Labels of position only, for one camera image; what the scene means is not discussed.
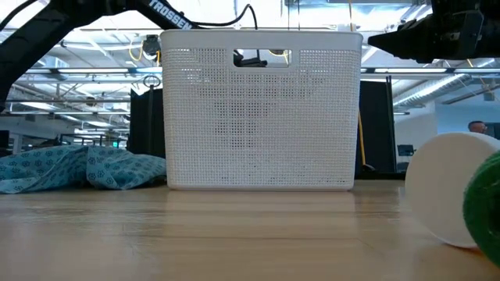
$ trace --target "basket handle hole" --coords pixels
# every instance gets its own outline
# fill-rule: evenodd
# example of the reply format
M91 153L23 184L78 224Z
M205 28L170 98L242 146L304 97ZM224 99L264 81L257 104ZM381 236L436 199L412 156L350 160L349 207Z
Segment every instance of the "basket handle hole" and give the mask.
M291 50L281 49L236 49L234 66L288 68L291 64Z

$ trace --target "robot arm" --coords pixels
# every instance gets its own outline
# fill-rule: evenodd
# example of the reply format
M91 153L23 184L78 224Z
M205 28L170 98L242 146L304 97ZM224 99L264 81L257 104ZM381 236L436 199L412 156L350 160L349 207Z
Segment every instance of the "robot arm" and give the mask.
M51 0L0 44L0 103L12 84L71 30L128 10L137 10L164 30L201 28L165 0Z
M372 36L368 44L421 63L500 56L498 0L432 0L432 9L432 15Z

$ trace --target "black cable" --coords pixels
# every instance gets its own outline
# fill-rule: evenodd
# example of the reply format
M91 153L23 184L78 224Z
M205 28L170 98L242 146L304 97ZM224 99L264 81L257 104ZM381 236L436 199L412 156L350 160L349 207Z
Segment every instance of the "black cable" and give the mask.
M10 14L0 23L0 31L2 31L6 26L9 21L11 21L14 16L16 16L19 12L24 10L26 7L29 5L35 3L37 0L27 0L23 4L18 5Z
M193 22L193 23L198 24L198 25L204 25L204 26L207 26L207 27L227 27L227 26L230 26L232 24L235 24L235 23L239 22L243 18L243 16L245 15L245 13L247 12L247 9L250 9L250 12L252 13L253 24L255 26L255 30L258 30L259 26L257 25L257 15L255 14L255 11L254 11L254 9L252 8L252 6L250 4L247 4L243 8L243 11L241 12L240 16L238 16L234 20L231 20L230 22L227 22L227 23L200 23L200 22ZM260 50L257 50L257 59L260 59Z

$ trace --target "yellow cable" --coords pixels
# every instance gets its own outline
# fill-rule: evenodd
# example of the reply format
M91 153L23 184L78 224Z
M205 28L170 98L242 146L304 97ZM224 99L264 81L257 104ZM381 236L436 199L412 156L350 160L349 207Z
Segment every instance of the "yellow cable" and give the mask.
M474 65L472 64L472 62L470 61L470 59L467 59L467 62L469 63L469 66L470 67L474 67ZM486 84L486 82L484 82L483 78L479 77L479 81L481 81L481 83L483 84L484 86L484 89L489 92L491 95L493 95L493 97L495 98L496 101L500 101L498 100L496 94L490 89L490 87Z
M128 53L130 55L130 58L136 62L138 62L142 59L142 46L143 46L143 44L144 44L144 40L141 41L141 53L139 53L139 58L136 58L136 57L134 57L134 55L132 55L132 40L130 40L130 46L128 48Z
M352 24L352 0L349 1L349 21L351 25L351 32L354 32L354 25ZM358 108L358 129L359 129L359 150L361 152L361 163L366 165L365 155L365 139L363 138L363 122L361 122L361 113Z
M159 66L159 54L160 54L160 52L156 51L156 67Z

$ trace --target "white wall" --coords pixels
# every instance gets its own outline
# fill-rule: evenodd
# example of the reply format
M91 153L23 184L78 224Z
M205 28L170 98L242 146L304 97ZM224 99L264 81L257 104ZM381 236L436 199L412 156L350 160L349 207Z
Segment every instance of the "white wall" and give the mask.
M434 103L426 108L410 110L409 116L395 116L395 142L397 162L409 162L409 157L398 155L399 144L411 144L414 149L428 142L438 134Z
M474 120L486 123L500 123L500 103L488 102L479 105L439 105L436 106L437 132L468 132L467 125Z

